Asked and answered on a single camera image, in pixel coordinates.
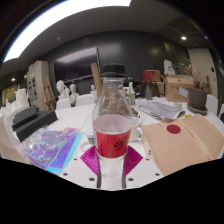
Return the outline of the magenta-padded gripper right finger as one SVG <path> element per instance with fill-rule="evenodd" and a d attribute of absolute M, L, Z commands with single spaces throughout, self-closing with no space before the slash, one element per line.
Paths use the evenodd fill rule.
<path fill-rule="evenodd" d="M 134 189 L 157 181 L 164 175 L 151 158 L 143 158 L 134 148 L 129 146 L 124 159 L 124 177 L 125 187 Z"/>

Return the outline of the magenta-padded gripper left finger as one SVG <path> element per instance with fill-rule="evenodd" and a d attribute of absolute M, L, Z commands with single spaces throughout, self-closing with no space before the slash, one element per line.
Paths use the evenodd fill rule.
<path fill-rule="evenodd" d="M 92 146 L 81 157 L 72 158 L 60 176 L 78 186 L 97 189 L 99 173 L 98 156 Z"/>

